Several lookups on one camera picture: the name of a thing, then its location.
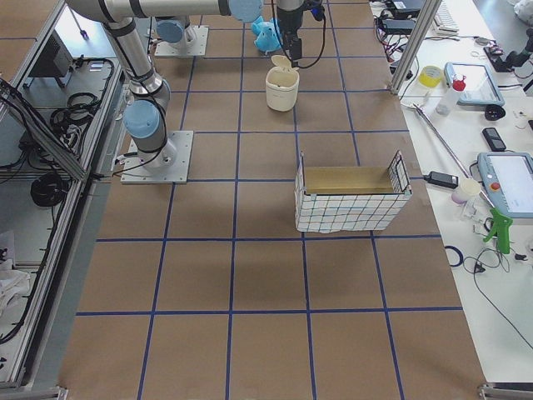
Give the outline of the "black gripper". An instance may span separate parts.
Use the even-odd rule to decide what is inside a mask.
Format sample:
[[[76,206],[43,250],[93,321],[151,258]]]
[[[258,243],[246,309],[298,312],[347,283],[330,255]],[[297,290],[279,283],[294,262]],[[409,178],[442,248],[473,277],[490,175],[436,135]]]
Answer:
[[[294,63],[302,57],[301,39],[297,37],[297,34],[303,24],[303,15],[305,12],[310,12],[318,22],[324,22],[326,20],[325,8],[322,5],[322,1],[276,1],[276,19],[281,38],[283,39],[283,48],[287,54],[291,54],[291,60]]]

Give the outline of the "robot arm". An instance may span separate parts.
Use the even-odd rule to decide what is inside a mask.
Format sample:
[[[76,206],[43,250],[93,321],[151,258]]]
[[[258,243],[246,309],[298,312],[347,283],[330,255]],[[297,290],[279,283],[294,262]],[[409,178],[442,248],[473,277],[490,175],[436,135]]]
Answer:
[[[157,73],[136,30],[135,18],[177,20],[196,15],[233,17],[254,25],[263,8],[262,1],[68,1],[67,5],[79,15],[101,23],[116,55],[130,79],[130,90],[136,98],[147,98],[160,114],[166,110],[157,102],[156,94],[164,80]],[[302,44],[298,37],[303,14],[309,12],[326,26],[325,8],[321,1],[271,2],[271,35],[283,51],[273,61],[294,70],[302,69]]]
[[[156,32],[163,42],[173,46],[192,45],[197,39],[188,16],[157,17]]]

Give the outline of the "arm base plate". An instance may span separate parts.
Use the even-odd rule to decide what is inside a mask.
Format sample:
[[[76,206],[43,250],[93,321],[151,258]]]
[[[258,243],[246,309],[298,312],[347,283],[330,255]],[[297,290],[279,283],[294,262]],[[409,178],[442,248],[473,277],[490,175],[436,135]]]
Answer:
[[[162,22],[157,26],[155,56],[160,58],[191,58],[204,56],[207,50],[209,27],[189,25],[177,21]]]
[[[167,144],[152,161],[153,155],[140,152],[126,159],[124,184],[184,184],[188,179],[192,154],[193,131],[168,131]]]

